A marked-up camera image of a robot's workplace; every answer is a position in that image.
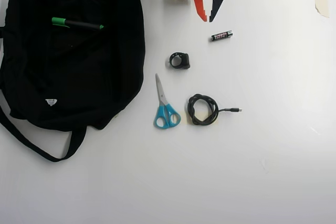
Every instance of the white label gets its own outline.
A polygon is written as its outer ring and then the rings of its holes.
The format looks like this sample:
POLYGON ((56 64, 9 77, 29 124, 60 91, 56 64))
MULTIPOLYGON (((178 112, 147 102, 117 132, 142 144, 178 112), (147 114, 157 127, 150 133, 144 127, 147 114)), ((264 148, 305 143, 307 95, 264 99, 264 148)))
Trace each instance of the white label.
POLYGON ((46 99, 46 101, 50 106, 54 106, 57 102, 57 99, 46 99))

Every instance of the green marker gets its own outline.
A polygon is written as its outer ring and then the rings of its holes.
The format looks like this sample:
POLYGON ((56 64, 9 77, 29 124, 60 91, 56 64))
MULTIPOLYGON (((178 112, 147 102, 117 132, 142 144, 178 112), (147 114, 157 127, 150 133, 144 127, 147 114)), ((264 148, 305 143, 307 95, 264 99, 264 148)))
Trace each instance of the green marker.
POLYGON ((94 30, 94 31, 104 28, 103 25, 95 25, 95 24, 90 24, 90 23, 72 21, 72 20, 68 20, 65 18, 55 18, 54 17, 51 19, 51 21, 54 26, 64 26, 68 28, 82 28, 82 29, 94 30))

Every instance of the blue scissor handle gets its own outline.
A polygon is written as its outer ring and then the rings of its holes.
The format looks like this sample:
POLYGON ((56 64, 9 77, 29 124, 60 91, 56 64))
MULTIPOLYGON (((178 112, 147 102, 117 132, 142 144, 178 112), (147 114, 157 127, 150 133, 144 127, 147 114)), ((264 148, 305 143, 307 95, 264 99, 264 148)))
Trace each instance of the blue scissor handle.
POLYGON ((164 112, 164 106, 162 106, 162 105, 159 106, 158 113, 156 114, 154 123, 155 123, 156 127, 160 128, 160 129, 168 129, 170 127, 169 122, 167 121, 167 118, 166 118, 166 114, 164 112), (163 119, 163 122, 164 122, 163 126, 158 125, 157 122, 158 122, 159 118, 163 119))
POLYGON ((180 114, 178 114, 174 109, 173 107, 171 107, 170 104, 167 104, 166 105, 166 109, 168 111, 168 116, 169 116, 169 126, 170 127, 175 127, 175 126, 178 126, 178 124, 181 122, 181 116, 180 114), (173 123, 172 122, 172 116, 175 115, 177 117, 177 122, 176 123, 173 123))
POLYGON ((160 128, 160 129, 168 129, 168 128, 172 128, 172 127, 175 127, 177 126, 179 123, 181 122, 181 116, 180 114, 178 114, 174 109, 173 107, 171 107, 170 104, 167 104, 166 106, 159 106, 159 109, 158 109, 158 113, 156 114, 156 117, 155 117, 155 126, 160 128), (167 112, 168 112, 168 120, 167 120, 167 116, 166 116, 166 113, 164 111, 164 109, 166 108, 167 112), (173 123, 172 122, 172 116, 175 115, 177 117, 177 122, 176 123, 173 123), (164 125, 163 126, 159 126, 158 125, 158 119, 159 118, 162 118, 163 119, 163 122, 164 122, 164 125))

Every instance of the scissor blade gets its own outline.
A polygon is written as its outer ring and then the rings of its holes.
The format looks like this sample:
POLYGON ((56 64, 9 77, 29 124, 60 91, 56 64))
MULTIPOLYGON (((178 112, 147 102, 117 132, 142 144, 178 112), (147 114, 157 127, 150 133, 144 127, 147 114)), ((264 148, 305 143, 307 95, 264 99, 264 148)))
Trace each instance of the scissor blade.
POLYGON ((156 79, 156 88, 158 90, 157 94, 159 96, 160 104, 167 105, 168 102, 167 102, 166 96, 164 95, 162 84, 161 84, 161 81, 160 81, 160 78, 159 78, 158 74, 155 74, 155 79, 156 79))

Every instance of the scissors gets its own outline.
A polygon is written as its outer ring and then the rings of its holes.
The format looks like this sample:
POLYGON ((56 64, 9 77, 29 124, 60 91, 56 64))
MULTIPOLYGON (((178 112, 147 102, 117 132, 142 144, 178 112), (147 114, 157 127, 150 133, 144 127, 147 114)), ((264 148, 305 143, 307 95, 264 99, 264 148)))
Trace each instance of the scissors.
POLYGON ((166 99, 166 96, 164 95, 162 84, 161 84, 158 74, 155 75, 155 79, 156 79, 156 88, 158 90, 157 94, 159 96, 159 102, 160 102, 158 113, 156 114, 156 117, 155 117, 155 122, 154 122, 155 126, 160 129, 168 129, 168 128, 178 126, 178 124, 181 122, 181 116, 167 102, 167 99, 166 99), (176 123, 174 123, 173 121, 174 117, 177 118, 176 123), (157 122, 159 118, 163 119, 163 122, 164 122, 163 126, 158 125, 157 122))

